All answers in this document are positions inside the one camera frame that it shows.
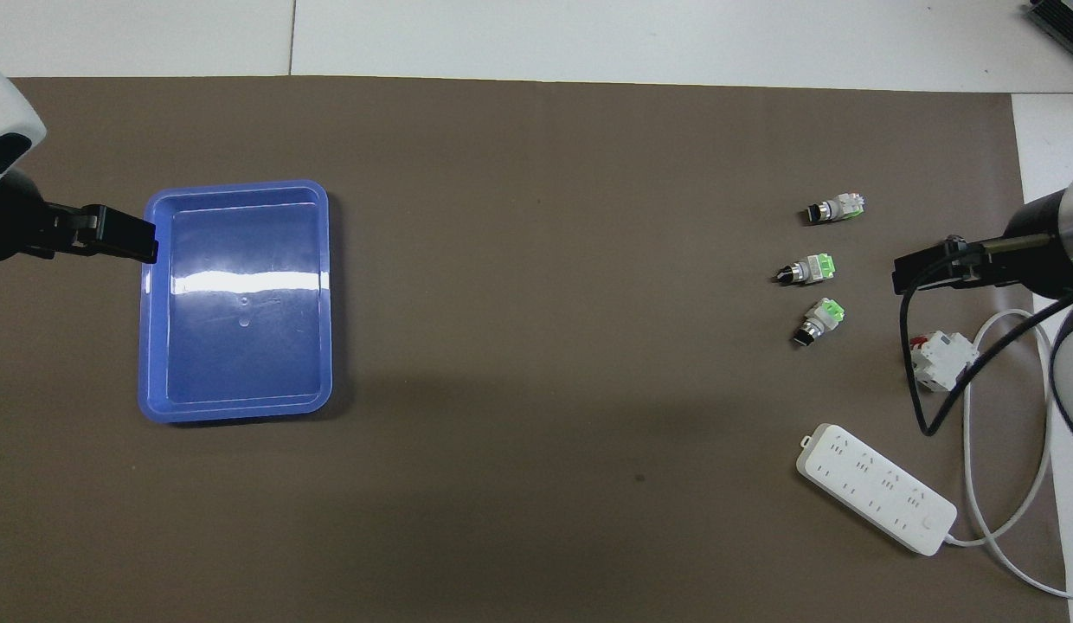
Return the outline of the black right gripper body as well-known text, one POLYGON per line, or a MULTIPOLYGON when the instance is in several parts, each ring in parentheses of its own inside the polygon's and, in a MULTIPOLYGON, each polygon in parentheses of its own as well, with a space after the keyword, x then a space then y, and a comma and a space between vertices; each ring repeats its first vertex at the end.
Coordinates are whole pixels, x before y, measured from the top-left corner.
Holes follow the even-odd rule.
POLYGON ((1045 244, 1012 253, 1024 287, 1048 299, 1073 292, 1073 188, 1028 202, 1012 216, 1004 237, 1047 235, 1045 244))

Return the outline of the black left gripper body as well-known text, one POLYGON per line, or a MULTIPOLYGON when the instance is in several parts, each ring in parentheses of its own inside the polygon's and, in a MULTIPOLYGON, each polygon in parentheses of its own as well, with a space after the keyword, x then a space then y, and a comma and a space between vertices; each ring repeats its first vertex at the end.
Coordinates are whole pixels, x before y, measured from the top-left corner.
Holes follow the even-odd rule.
POLYGON ((26 254, 53 259, 53 252, 35 244, 46 202, 27 174, 13 169, 0 180, 0 261, 26 254))

